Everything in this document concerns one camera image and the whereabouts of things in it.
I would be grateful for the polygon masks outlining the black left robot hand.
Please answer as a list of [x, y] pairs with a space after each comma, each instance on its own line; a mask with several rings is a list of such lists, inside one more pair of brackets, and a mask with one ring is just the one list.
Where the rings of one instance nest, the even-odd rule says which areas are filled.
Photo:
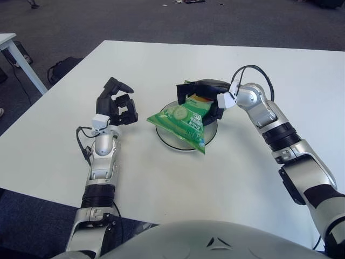
[[110, 125], [129, 125], [138, 121], [134, 100], [129, 93], [134, 90], [123, 82], [110, 77], [96, 100], [96, 113], [109, 116]]

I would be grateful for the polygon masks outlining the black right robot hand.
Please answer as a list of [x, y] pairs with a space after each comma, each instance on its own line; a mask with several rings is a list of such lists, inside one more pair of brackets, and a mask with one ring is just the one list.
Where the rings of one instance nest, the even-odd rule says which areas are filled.
[[204, 126], [215, 120], [221, 119], [224, 113], [223, 108], [218, 107], [217, 95], [229, 91], [230, 84], [215, 79], [202, 79], [189, 83], [176, 85], [178, 104], [184, 104], [187, 97], [195, 94], [198, 97], [207, 98], [213, 101], [209, 111], [202, 117]]

